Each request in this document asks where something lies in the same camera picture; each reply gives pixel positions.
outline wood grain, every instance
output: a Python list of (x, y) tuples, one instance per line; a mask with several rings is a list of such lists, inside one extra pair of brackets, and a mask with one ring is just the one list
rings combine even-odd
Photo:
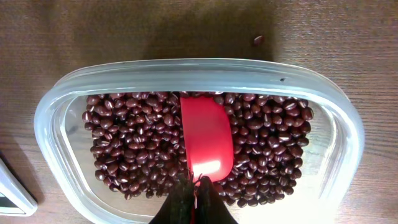
[[(366, 148), (337, 223), (398, 223), (398, 3), (0, 1), (0, 151), (39, 203), (0, 223), (88, 223), (34, 137), (35, 107), (64, 74), (108, 62), (232, 57), (310, 68), (358, 109)], [(266, 43), (252, 48), (258, 34)]]

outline adzuki bean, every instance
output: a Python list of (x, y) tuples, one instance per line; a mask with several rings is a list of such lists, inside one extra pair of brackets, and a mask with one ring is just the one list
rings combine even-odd
[(253, 93), (137, 92), (91, 95), (82, 114), (91, 131), (95, 177), (126, 200), (167, 196), (188, 174), (180, 98), (212, 97), (225, 108), (234, 167), (215, 188), (230, 206), (257, 206), (293, 194), (310, 144), (307, 100)]

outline container rim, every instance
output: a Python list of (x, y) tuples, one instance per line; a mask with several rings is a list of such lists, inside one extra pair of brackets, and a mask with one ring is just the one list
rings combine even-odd
[(62, 103), (78, 96), (123, 91), (231, 91), (289, 95), (316, 102), (340, 122), (348, 147), (334, 168), (335, 178), (320, 200), (337, 208), (354, 177), (364, 148), (364, 128), (358, 112), (335, 83), (317, 72), (294, 65), (230, 58), (165, 59), (117, 62), (81, 68), (65, 75), (47, 92), (34, 118), (38, 145), (71, 204), (95, 223), (134, 222), (104, 212), (84, 200), (69, 181), (62, 149), (52, 136), (54, 114)]

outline red measuring scoop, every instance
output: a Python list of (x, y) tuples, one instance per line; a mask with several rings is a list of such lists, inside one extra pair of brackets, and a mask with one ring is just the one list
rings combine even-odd
[(188, 168), (213, 182), (224, 179), (233, 166), (233, 144), (224, 107), (212, 98), (181, 98), (182, 125)]

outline clear plastic container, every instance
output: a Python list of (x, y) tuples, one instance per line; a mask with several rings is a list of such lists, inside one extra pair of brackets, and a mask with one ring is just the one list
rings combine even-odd
[(239, 223), (332, 222), (356, 172), (364, 147), (361, 118), (333, 82), (311, 70), (238, 59), (120, 62), (65, 75), (41, 99), (35, 135), (70, 203), (95, 223), (147, 223), (164, 198), (126, 201), (95, 179), (91, 133), (81, 114), (86, 96), (134, 91), (225, 91), (294, 96), (310, 101), (310, 144), (295, 192), (275, 204), (229, 207)]

